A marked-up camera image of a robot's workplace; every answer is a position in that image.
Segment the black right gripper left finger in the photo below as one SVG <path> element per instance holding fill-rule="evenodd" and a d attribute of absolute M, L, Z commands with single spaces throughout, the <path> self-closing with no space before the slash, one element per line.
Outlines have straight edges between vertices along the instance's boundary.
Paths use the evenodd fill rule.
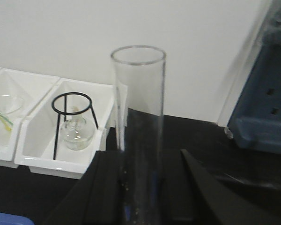
<path fill-rule="evenodd" d="M 116 151 L 97 151 L 85 174 L 43 224 L 118 225 L 119 158 Z"/>

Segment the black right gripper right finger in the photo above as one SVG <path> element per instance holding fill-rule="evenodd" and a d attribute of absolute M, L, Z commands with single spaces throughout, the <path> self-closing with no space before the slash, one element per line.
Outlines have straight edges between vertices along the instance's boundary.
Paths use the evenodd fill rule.
<path fill-rule="evenodd" d="M 273 154 L 199 155 L 164 149 L 164 225 L 281 225 L 281 166 Z"/>

